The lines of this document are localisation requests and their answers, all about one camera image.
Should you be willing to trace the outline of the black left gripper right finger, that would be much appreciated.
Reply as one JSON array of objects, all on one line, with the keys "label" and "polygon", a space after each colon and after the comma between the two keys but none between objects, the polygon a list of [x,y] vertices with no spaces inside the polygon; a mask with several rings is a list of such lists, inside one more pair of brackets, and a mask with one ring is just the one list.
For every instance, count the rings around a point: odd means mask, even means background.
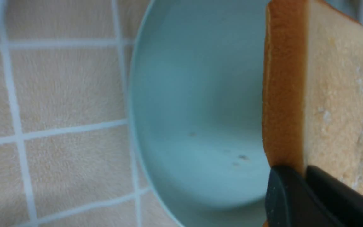
[{"label": "black left gripper right finger", "polygon": [[363,195],[316,166],[308,166],[306,182],[327,211],[346,227],[363,227]]}]

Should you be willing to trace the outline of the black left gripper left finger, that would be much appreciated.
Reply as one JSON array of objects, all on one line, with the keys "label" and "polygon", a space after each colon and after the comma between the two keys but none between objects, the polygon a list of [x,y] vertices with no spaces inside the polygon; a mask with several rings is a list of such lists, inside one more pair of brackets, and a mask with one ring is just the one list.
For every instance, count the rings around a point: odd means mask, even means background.
[{"label": "black left gripper left finger", "polygon": [[265,210],[269,227],[341,227],[304,178],[287,166],[274,166],[268,177]]}]

